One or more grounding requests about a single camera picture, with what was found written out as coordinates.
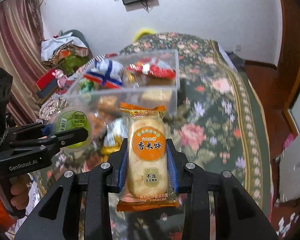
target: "orange snack wrapper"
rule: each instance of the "orange snack wrapper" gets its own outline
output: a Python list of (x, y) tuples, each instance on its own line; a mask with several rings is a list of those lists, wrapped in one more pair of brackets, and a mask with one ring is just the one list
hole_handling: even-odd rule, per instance
[(120, 111), (128, 118), (126, 184), (117, 211), (143, 211), (179, 206), (170, 186), (163, 124), (165, 106), (146, 109), (127, 103)]

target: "curtain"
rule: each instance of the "curtain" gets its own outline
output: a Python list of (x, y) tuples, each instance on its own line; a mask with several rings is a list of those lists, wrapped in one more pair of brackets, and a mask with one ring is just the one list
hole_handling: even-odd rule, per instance
[(7, 111), (17, 125), (34, 122), (39, 114), (34, 84), (48, 70), (41, 62), (42, 40), (39, 0), (0, 3), (0, 67), (13, 76)]

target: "yellow object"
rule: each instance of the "yellow object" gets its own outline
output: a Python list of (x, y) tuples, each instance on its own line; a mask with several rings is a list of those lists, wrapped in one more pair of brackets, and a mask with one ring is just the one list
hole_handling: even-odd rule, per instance
[(102, 155), (110, 155), (113, 152), (117, 152), (120, 150), (121, 144), (122, 144), (122, 138), (121, 136), (115, 135), (114, 136), (114, 142), (115, 145), (111, 147), (102, 147), (101, 148), (101, 154)]
[(133, 42), (140, 40), (143, 36), (151, 35), (151, 34), (156, 34), (156, 32), (154, 30), (147, 29), (147, 28), (141, 29), (140, 31), (137, 32), (136, 36), (133, 39)]

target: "pink object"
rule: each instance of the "pink object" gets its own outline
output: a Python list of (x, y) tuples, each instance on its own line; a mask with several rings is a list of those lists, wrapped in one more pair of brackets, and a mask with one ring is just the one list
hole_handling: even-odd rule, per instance
[(179, 135), (183, 146), (190, 146), (192, 150), (197, 151), (207, 136), (203, 133), (203, 127), (193, 123), (185, 124), (181, 127)]
[(63, 88), (67, 81), (67, 76), (64, 75), (63, 71), (60, 69), (56, 69), (55, 73), (52, 73), (52, 75), (54, 75), (58, 80), (58, 86), (60, 88)]
[(294, 135), (292, 133), (289, 134), (283, 144), (283, 149), (285, 150), (294, 141), (294, 139)]

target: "snack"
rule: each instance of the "snack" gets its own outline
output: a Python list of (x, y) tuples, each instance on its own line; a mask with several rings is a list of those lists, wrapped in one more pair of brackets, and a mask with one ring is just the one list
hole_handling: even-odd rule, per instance
[(175, 79), (148, 77), (146, 86), (172, 86), (175, 83)]
[(117, 111), (119, 106), (117, 96), (101, 96), (97, 108), (106, 112)]
[(159, 89), (152, 89), (145, 91), (140, 99), (140, 104), (146, 105), (165, 105), (168, 106), (171, 101), (172, 92), (168, 90), (161, 91)]
[(129, 72), (128, 70), (125, 70), (123, 75), (123, 84), (125, 87), (143, 87), (147, 84), (148, 78), (148, 76), (141, 73)]
[(109, 155), (119, 151), (122, 141), (128, 136), (127, 127), (123, 123), (122, 118), (115, 119), (107, 126), (107, 135), (103, 141), (101, 148), (102, 155)]
[(143, 58), (127, 66), (127, 70), (158, 78), (176, 78), (176, 72), (167, 63), (157, 58)]
[(94, 83), (93, 81), (84, 78), (80, 80), (80, 94), (89, 93), (93, 91)]
[(141, 211), (178, 206), (169, 187), (165, 129), (165, 107), (145, 109), (121, 103), (129, 113), (126, 185), (117, 211)]
[(89, 113), (88, 117), (93, 124), (93, 139), (97, 141), (106, 135), (107, 124), (112, 122), (114, 119), (113, 116), (105, 114), (103, 112)]
[(122, 73), (123, 65), (111, 59), (104, 59), (101, 62), (95, 62), (95, 67), (87, 70), (83, 76), (107, 88), (120, 88)]

